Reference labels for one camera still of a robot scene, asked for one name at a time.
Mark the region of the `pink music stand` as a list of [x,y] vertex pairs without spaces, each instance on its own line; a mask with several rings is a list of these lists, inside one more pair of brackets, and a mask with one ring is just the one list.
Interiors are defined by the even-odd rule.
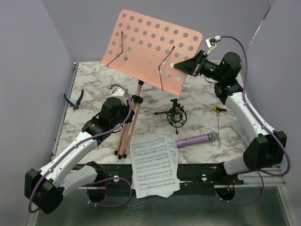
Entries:
[[121,131],[115,155],[126,158],[143,99],[142,86],[179,95],[186,73],[174,65],[195,56],[201,32],[124,9],[120,12],[102,63],[138,80],[131,103],[132,119]]

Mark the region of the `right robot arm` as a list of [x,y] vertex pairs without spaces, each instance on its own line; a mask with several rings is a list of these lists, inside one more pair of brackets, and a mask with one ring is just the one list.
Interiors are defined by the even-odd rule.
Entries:
[[210,62],[201,50],[193,58],[174,64],[174,68],[191,76],[201,74],[215,80],[215,95],[235,114],[250,140],[240,157],[224,162],[223,169],[216,172],[219,183],[227,184],[234,174],[261,170],[282,162],[282,149],[286,145],[287,136],[264,122],[243,94],[243,88],[236,79],[241,70],[238,54],[226,53],[217,65]]

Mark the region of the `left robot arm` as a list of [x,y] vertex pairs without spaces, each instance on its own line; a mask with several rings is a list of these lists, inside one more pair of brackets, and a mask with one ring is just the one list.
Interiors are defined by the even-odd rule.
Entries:
[[32,205],[46,214],[53,212],[63,198],[78,188],[103,182],[103,168],[96,163],[87,163],[76,172],[71,170],[89,152],[96,149],[112,132],[120,128],[129,118],[130,104],[124,96],[110,96],[101,111],[85,123],[75,140],[57,157],[39,170],[30,169],[25,174],[24,195],[29,199],[28,211],[34,213]]

